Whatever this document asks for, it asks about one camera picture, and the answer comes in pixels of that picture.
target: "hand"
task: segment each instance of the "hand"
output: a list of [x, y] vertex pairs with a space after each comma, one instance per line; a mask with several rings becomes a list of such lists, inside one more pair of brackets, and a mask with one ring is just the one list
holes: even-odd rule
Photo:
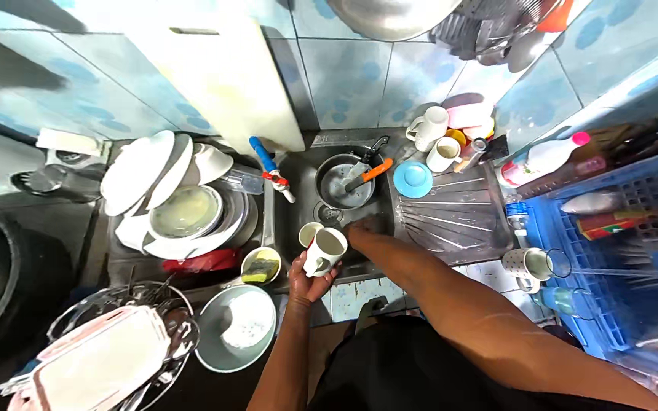
[[344, 234], [349, 237], [352, 231], [365, 231], [368, 233], [379, 233], [382, 231], [382, 221], [377, 216], [365, 217], [361, 220], [352, 221], [344, 226]]
[[306, 251], [302, 252], [291, 263], [291, 269], [288, 271], [289, 297], [298, 301], [307, 301], [310, 304], [321, 298], [329, 290], [334, 277], [339, 273], [339, 268], [342, 267], [342, 262], [340, 261], [331, 271], [320, 277], [307, 277], [306, 271], [303, 270], [305, 262]]

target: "drain strainer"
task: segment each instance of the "drain strainer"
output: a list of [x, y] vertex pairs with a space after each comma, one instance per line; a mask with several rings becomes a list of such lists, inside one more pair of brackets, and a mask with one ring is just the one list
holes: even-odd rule
[[342, 220], [343, 211], [332, 209], [324, 203], [319, 202], [314, 207], [314, 219], [325, 226], [337, 225]]

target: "faucet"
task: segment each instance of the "faucet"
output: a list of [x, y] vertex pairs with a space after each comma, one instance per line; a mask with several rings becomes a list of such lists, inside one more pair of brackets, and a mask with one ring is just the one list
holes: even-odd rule
[[281, 172], [279, 171], [278, 166], [273, 161], [273, 159], [270, 158], [270, 154], [268, 154], [268, 151], [266, 151], [265, 147], [263, 147], [263, 143], [260, 142], [260, 138], [252, 136], [250, 137], [249, 142], [251, 147], [255, 150], [256, 154], [258, 154], [260, 163], [263, 164], [263, 167], [265, 168], [265, 172], [263, 173], [262, 177], [270, 180], [271, 184], [273, 185], [273, 189], [275, 191], [281, 192], [286, 197], [288, 202], [296, 202], [296, 197], [294, 197], [289, 190], [288, 180], [281, 176]]

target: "stainless steel sink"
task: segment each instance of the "stainless steel sink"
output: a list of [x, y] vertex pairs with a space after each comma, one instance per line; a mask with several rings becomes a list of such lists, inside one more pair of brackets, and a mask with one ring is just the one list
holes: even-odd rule
[[[389, 144], [382, 147], [378, 156], [371, 160], [371, 165], [378, 165], [384, 158], [393, 158], [396, 164], [408, 158], [421, 159], [415, 147], [405, 138], [405, 129], [348, 129], [324, 130], [315, 135], [304, 152], [277, 154], [275, 161], [281, 174], [288, 179], [291, 192], [296, 196], [296, 202], [288, 203], [285, 197], [273, 190], [266, 190], [264, 196], [264, 220], [262, 245], [274, 247], [283, 259], [284, 267], [288, 269], [292, 260], [298, 256], [303, 247], [298, 243], [298, 230], [307, 222], [320, 221], [326, 227], [341, 228], [344, 225], [375, 215], [379, 217], [382, 232], [404, 241], [413, 242], [407, 233], [404, 217], [401, 212], [403, 199], [394, 185], [392, 176], [395, 167], [376, 178], [375, 192], [364, 206], [355, 210], [335, 210], [324, 205], [316, 192], [316, 169], [330, 156], [340, 153], [354, 152], [363, 155], [374, 141], [383, 135], [390, 136]], [[491, 204], [486, 209], [491, 215], [493, 240], [484, 247], [459, 250], [459, 252], [438, 255], [450, 265], [475, 263], [501, 257], [513, 243], [512, 234], [504, 217], [501, 192], [491, 169], [480, 173], [484, 176], [483, 186], [489, 190]], [[374, 264], [359, 252], [351, 249], [342, 258], [343, 271], [337, 277], [335, 284], [374, 279], [384, 276]], [[288, 278], [281, 273], [271, 287], [277, 293], [288, 291]]]

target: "blue lid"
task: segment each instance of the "blue lid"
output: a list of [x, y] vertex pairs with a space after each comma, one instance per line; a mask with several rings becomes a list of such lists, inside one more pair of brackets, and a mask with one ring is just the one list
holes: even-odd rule
[[433, 187], [433, 175], [425, 164], [417, 161], [400, 163], [395, 169], [393, 183], [400, 194], [410, 198], [421, 198]]

